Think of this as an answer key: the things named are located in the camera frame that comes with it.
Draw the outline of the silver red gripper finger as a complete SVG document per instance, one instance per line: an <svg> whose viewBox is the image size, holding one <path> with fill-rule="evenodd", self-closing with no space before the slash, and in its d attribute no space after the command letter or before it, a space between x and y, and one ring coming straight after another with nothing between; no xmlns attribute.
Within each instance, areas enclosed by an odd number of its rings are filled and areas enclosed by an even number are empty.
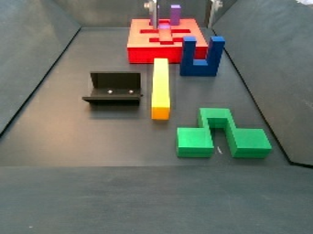
<svg viewBox="0 0 313 234"><path fill-rule="evenodd" d="M212 26L214 16L218 10L222 8L222 1L220 0L208 0L210 8L208 8L208 21L207 27Z"/></svg>
<svg viewBox="0 0 313 234"><path fill-rule="evenodd" d="M149 23L152 28L156 29L159 27L159 4L157 0L148 0L144 4L144 7L149 11Z"/></svg>

